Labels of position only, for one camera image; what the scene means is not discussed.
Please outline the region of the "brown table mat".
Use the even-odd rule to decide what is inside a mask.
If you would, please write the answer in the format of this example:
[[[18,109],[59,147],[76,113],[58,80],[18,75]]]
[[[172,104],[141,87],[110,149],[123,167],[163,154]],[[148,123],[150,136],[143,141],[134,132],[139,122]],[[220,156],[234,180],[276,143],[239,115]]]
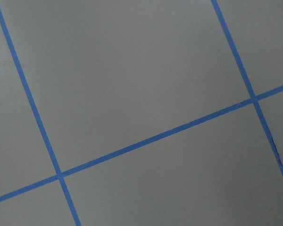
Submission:
[[[0,0],[0,226],[283,226],[283,0]]]

